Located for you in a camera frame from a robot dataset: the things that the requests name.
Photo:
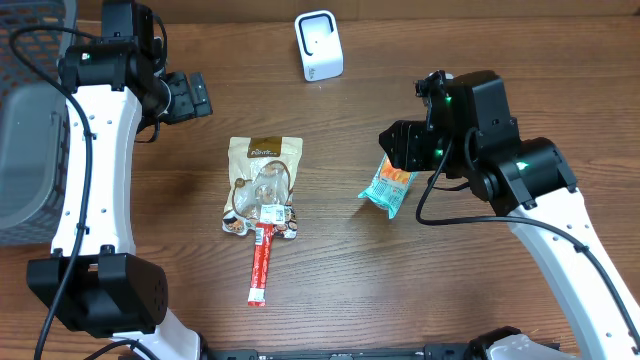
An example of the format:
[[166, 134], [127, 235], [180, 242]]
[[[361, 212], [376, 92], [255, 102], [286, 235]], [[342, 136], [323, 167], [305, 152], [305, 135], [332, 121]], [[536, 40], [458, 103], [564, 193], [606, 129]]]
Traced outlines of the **teal packet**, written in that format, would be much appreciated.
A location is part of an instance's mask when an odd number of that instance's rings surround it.
[[382, 183], [378, 180], [376, 173], [370, 185], [365, 190], [360, 192], [358, 197], [360, 199], [368, 199], [377, 207], [381, 208], [382, 210], [386, 210], [388, 218], [393, 219], [399, 212], [399, 209], [403, 204], [409, 188], [400, 189]]

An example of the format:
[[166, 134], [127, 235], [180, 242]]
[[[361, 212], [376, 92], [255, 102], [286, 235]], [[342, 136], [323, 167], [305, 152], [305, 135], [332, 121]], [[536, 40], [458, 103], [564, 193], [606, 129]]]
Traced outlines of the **beige snack pouch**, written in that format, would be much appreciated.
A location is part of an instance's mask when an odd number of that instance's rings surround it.
[[239, 236], [271, 224], [277, 237], [297, 237], [293, 192], [303, 140], [299, 137], [232, 137], [228, 148], [230, 191], [222, 230]]

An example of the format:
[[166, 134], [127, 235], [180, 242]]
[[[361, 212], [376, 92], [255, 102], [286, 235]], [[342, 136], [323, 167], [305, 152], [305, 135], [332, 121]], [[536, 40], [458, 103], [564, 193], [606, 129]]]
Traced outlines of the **red stick snack packet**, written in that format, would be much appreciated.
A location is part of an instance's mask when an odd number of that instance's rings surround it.
[[254, 259], [248, 295], [248, 305], [252, 307], [264, 307], [266, 305], [265, 291], [273, 234], [273, 224], [257, 224]]

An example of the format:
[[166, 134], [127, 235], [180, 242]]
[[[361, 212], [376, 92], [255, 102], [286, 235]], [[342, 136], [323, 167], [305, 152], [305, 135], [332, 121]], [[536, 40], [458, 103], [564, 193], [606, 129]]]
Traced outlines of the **orange tissue pack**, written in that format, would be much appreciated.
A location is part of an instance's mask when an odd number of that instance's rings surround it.
[[415, 172], [394, 168], [387, 155], [383, 157], [377, 172], [379, 181], [400, 189], [408, 189], [416, 177]]

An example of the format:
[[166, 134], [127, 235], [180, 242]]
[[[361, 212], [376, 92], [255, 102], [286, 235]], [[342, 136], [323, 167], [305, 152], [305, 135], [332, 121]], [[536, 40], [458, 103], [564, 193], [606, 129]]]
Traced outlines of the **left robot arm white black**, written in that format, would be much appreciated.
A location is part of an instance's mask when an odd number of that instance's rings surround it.
[[84, 34], [54, 87], [68, 110], [62, 215], [46, 259], [27, 267], [47, 320], [126, 346], [142, 359], [209, 359], [204, 337], [170, 310], [164, 270], [136, 254], [130, 216], [135, 139], [147, 127], [206, 117], [198, 73], [168, 72], [158, 15], [133, 1], [102, 6], [99, 35]]

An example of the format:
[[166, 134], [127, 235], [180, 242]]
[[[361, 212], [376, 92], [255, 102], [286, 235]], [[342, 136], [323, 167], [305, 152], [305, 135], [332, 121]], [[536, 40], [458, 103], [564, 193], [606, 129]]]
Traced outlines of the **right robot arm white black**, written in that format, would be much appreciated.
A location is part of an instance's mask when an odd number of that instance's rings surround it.
[[427, 110], [379, 142], [393, 167], [459, 181], [492, 207], [541, 270], [584, 359], [635, 359], [639, 305], [590, 220], [577, 178], [549, 139], [521, 138], [502, 78], [435, 71], [415, 84]]

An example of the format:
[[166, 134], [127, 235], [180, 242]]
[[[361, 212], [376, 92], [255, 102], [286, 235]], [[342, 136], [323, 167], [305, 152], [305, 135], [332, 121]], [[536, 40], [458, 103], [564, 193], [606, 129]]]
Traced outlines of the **white barcode scanner stand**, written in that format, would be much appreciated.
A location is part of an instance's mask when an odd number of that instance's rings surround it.
[[294, 22], [303, 75], [307, 82], [340, 76], [343, 49], [335, 16], [328, 10], [300, 14]]

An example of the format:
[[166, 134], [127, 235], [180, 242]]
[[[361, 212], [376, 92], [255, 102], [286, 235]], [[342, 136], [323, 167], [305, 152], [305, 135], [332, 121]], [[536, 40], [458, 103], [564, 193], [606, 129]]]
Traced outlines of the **grey plastic mesh basket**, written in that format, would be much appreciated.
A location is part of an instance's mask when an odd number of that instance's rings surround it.
[[1, 3], [1, 244], [49, 243], [62, 214], [68, 164], [66, 99], [12, 53], [32, 25], [74, 28], [74, 0]]

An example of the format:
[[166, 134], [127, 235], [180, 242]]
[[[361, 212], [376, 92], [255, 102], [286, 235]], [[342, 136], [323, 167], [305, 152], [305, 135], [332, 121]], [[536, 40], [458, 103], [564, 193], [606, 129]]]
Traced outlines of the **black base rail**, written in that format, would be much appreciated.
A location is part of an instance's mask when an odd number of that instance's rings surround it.
[[466, 344], [427, 344], [421, 348], [304, 350], [209, 350], [214, 360], [457, 360], [465, 358]]

